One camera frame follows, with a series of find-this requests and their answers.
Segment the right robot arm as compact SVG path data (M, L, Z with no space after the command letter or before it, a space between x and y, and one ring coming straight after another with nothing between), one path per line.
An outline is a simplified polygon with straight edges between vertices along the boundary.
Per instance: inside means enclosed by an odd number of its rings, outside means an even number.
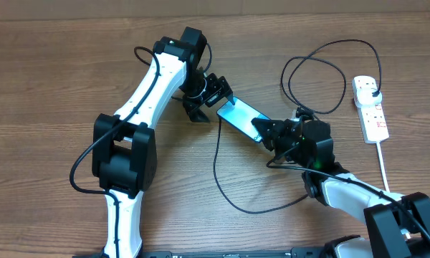
M330 126L310 118L268 120L252 125L266 149L274 151L269 168L286 160L289 170L301 171L307 195L363 222L368 238L334 239L319 257L430 257L430 198L382 191L357 179L335 161Z

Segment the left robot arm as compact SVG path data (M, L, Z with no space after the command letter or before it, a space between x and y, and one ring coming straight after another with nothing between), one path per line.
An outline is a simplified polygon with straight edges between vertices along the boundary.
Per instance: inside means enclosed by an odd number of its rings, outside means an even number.
M101 257L140 256L141 201L157 170L155 129L174 92L183 92L182 105L195 123L209 120L202 105L234 101L224 77L198 67L208 47L202 31L191 27L180 39L162 37L150 50L148 71L130 99L114 115L97 117L92 173L104 191L108 225Z

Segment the blue Galaxy smartphone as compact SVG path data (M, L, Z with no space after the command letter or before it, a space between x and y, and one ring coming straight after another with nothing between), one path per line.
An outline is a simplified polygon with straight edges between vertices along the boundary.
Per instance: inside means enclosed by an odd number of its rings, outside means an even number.
M217 115L254 142L261 143L262 137L253 126L252 120L254 118L269 120L269 118L237 97L233 97L233 101L227 101L222 105L217 110Z

